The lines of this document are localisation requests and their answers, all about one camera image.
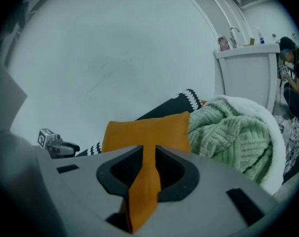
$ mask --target bottle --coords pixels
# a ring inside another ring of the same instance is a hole
[[[264,44],[264,40],[263,40],[263,37],[262,37],[262,33],[261,33],[261,31],[259,30],[259,27],[257,27],[257,32],[258,32],[258,36],[259,36],[259,39],[260,39],[260,44]]]

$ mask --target white counter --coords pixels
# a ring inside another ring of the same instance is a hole
[[[227,96],[251,99],[272,111],[277,89],[278,44],[214,51]]]

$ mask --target fabric pile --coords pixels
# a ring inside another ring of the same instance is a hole
[[[218,96],[190,114],[191,152],[228,164],[274,194],[282,185],[286,148],[272,114],[257,103]]]
[[[296,164],[299,156],[299,122],[297,118],[286,120],[276,113],[272,113],[276,119],[282,137],[286,145],[287,162],[284,174],[287,174]]]

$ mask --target person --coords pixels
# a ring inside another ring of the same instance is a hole
[[[295,78],[289,74],[283,77],[288,81],[284,85],[284,98],[286,99],[290,113],[299,121],[299,48],[288,37],[280,39],[280,64],[289,62],[294,65]]]

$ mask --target knit blanket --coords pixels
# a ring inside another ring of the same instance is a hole
[[[278,124],[263,106],[218,96],[190,114],[191,152],[228,164],[274,194],[283,183],[286,148]]]

